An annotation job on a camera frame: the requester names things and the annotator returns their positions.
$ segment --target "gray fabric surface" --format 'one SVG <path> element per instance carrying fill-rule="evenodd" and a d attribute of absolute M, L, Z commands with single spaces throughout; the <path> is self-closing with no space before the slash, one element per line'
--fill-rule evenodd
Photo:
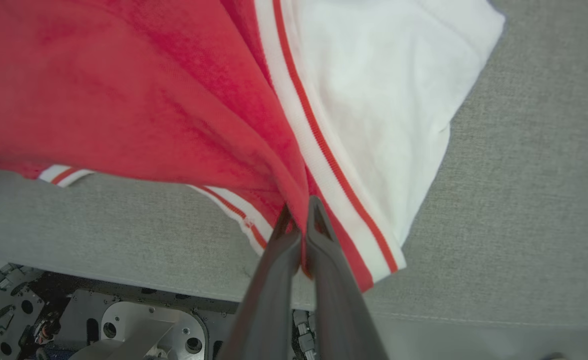
<path fill-rule="evenodd" d="M 380 317 L 588 327 L 588 1 L 494 4 L 505 31 L 452 123 L 408 269 L 365 298 Z M 58 189 L 3 171 L 0 258 L 233 300 L 258 260 L 186 186 L 91 175 Z M 293 292 L 313 306 L 305 278 Z"/>

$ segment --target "screw hole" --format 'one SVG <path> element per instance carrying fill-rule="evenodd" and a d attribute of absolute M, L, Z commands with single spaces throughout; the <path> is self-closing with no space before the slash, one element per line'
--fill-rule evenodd
<path fill-rule="evenodd" d="M 14 310 L 13 307 L 14 307 L 13 305 L 8 305 L 8 306 L 5 306 L 3 309 L 0 309 L 0 319 L 2 317 L 4 317 L 7 313 L 9 313 L 10 311 Z"/>
<path fill-rule="evenodd" d="M 5 355 L 12 355 L 12 346 L 7 342 L 1 342 L 1 353 Z"/>
<path fill-rule="evenodd" d="M 106 322 L 105 325 L 102 326 L 102 332 L 106 337 L 114 339 L 114 337 L 116 337 L 116 326 L 111 322 Z"/>
<path fill-rule="evenodd" d="M 190 354 L 198 354 L 203 349 L 203 343 L 196 337 L 190 337 L 185 341 L 185 350 Z"/>
<path fill-rule="evenodd" d="M 219 352 L 221 351 L 221 348 L 223 347 L 223 341 L 218 340 L 214 342 L 214 359 L 216 359 L 219 356 Z"/>
<path fill-rule="evenodd" d="M 34 306 L 29 300 L 23 300 L 22 303 L 20 303 L 20 309 L 26 314 L 31 314 L 34 311 Z"/>
<path fill-rule="evenodd" d="M 91 346 L 95 342 L 100 340 L 101 331 L 99 330 L 98 321 L 96 319 L 92 319 L 91 317 L 87 319 L 85 322 L 85 332 L 86 332 L 86 346 Z"/>
<path fill-rule="evenodd" d="M 10 292 L 10 296 L 15 296 L 18 294 L 24 287 L 27 285 L 27 282 L 22 282 L 14 287 L 14 289 Z"/>

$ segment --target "metal plate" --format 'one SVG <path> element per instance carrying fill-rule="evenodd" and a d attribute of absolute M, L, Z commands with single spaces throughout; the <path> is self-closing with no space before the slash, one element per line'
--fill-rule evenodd
<path fill-rule="evenodd" d="M 88 320 L 95 319 L 100 325 L 105 310 L 120 301 L 120 297 L 78 289 L 60 318 L 60 331 L 56 335 L 56 345 L 62 349 L 79 351 L 88 344 Z"/>
<path fill-rule="evenodd" d="M 13 297 L 13 317 L 6 330 L 0 331 L 0 360 L 18 359 L 21 349 L 21 337 L 31 333 L 32 326 L 45 306 L 43 300 L 27 286 Z"/>
<path fill-rule="evenodd" d="M 223 342 L 228 340 L 237 316 L 226 311 L 211 311 L 201 308 L 193 309 L 192 312 L 200 317 L 207 329 L 207 358 L 212 360 L 218 355 Z"/>
<path fill-rule="evenodd" d="M 100 339 L 112 339 L 124 342 L 131 335 L 136 333 L 140 326 L 147 321 L 173 322 L 172 328 L 162 337 L 157 346 L 152 347 L 148 353 L 159 358 L 169 360 L 204 360 L 206 342 L 205 330 L 201 323 L 192 315 L 176 309 L 168 309 L 160 306 L 150 306 L 143 303 L 121 301 L 109 306 L 100 322 Z M 106 331 L 109 325 L 113 326 L 114 332 Z M 196 341 L 201 346 L 198 351 L 189 351 L 187 346 Z"/>

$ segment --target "red fabric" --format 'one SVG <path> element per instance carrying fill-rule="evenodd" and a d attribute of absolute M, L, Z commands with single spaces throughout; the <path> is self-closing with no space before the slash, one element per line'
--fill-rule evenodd
<path fill-rule="evenodd" d="M 0 167 L 230 189 L 307 217 L 252 1 L 0 2 Z"/>

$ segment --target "red stripe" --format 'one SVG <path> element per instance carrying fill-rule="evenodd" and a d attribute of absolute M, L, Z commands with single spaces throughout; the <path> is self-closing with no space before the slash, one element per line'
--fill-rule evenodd
<path fill-rule="evenodd" d="M 241 217 L 241 219 L 245 220 L 248 218 L 248 215 L 246 215 L 243 210 L 239 209 L 238 207 L 232 205 L 232 203 L 230 203 L 229 201 L 227 201 L 226 199 L 224 199 L 222 196 L 220 196 L 220 194 L 217 194 L 214 191 L 211 191 L 210 189 L 208 189 L 207 187 L 204 186 L 196 186 L 197 188 L 201 189 L 202 191 L 214 196 L 214 198 L 217 198 L 218 201 L 220 201 L 221 203 L 223 203 L 223 205 L 229 209 L 231 212 L 233 212 L 234 214 L 237 214 L 238 216 Z M 262 237 L 261 233 L 258 232 L 258 228 L 256 228 L 255 224 L 252 224 L 250 227 L 250 230 L 252 231 L 252 234 L 254 235 L 254 237 L 256 238 L 256 242 L 258 243 L 258 245 L 260 245 L 261 248 L 265 249 L 265 247 L 267 246 L 267 242 L 265 241 L 265 239 Z"/>
<path fill-rule="evenodd" d="M 332 223 L 334 233 L 336 234 L 336 239 L 338 239 L 340 248 L 342 248 L 342 253 L 344 253 L 345 258 L 347 258 L 351 273 L 354 275 L 354 278 L 356 278 L 358 288 L 361 292 L 365 292 L 366 290 L 371 289 L 371 287 L 374 286 L 374 280 L 372 280 L 372 273 L 370 273 L 370 269 L 368 269 L 367 265 L 365 265 L 363 256 L 361 256 L 361 253 L 358 251 L 358 249 L 356 249 L 356 245 L 343 227 L 343 224 L 341 224 L 341 222 L 336 218 L 335 214 L 332 212 L 332 209 L 327 206 L 328 203 L 326 202 L 323 193 L 321 193 L 321 189 L 319 189 L 319 185 L 317 184 L 316 180 L 314 180 L 312 173 L 310 173 L 310 169 L 306 169 L 309 193 L 321 198 L 321 201 L 323 201 L 325 204 L 325 211 L 327 212 L 327 216 Z"/>
<path fill-rule="evenodd" d="M 314 112 L 312 112 L 312 106 L 310 105 L 310 101 L 308 100 L 308 96 L 305 94 L 305 89 L 303 88 L 303 82 L 301 82 L 301 78 L 296 71 L 296 66 L 294 66 L 294 58 L 292 57 L 292 51 L 290 50 L 290 44 L 288 43 L 287 34 L 285 33 L 285 23 L 283 22 L 283 11 L 281 9 L 281 1 L 280 0 L 273 0 L 274 5 L 274 18 L 276 19 L 276 29 L 278 30 L 278 39 L 280 39 L 280 47 L 283 50 L 283 57 L 285 57 L 285 63 L 287 64 L 287 71 L 289 72 L 289 77 L 294 84 L 294 88 L 296 89 L 296 93 L 298 94 L 298 98 L 300 100 L 300 104 L 303 107 L 303 111 L 305 112 L 305 116 L 307 117 L 307 122 L 309 123 L 310 128 L 312 129 L 312 133 L 314 134 L 314 138 L 316 139 L 316 143 L 321 148 L 325 159 L 327 160 L 330 168 L 333 171 L 334 176 L 338 180 L 340 187 L 344 191 L 345 195 L 351 202 L 352 207 L 356 210 L 358 215 L 365 221 L 367 227 L 374 235 L 374 239 L 376 239 L 376 243 L 383 253 L 383 257 L 387 262 L 387 266 L 389 267 L 390 272 L 396 272 L 399 269 L 396 260 L 394 260 L 394 256 L 392 255 L 392 251 L 390 251 L 390 246 L 388 246 L 383 233 L 379 229 L 379 227 L 374 223 L 374 220 L 365 210 L 362 203 L 359 201 L 358 197 L 354 193 L 352 187 L 350 187 L 347 178 L 345 177 L 344 173 L 341 171 L 341 168 L 338 166 L 338 162 L 336 158 L 330 151 L 328 143 L 326 139 L 323 137 L 321 130 L 319 128 L 319 123 L 317 122 L 316 117 L 314 116 Z"/>
<path fill-rule="evenodd" d="M 59 173 L 58 175 L 56 175 L 55 178 L 52 178 L 52 181 L 50 181 L 50 183 L 54 184 L 54 185 L 58 185 L 60 182 L 63 181 L 63 179 L 67 178 L 68 176 L 76 173 L 77 171 L 79 171 L 80 169 L 78 168 L 73 168 L 70 167 L 67 170 L 63 171 L 62 173 Z"/>

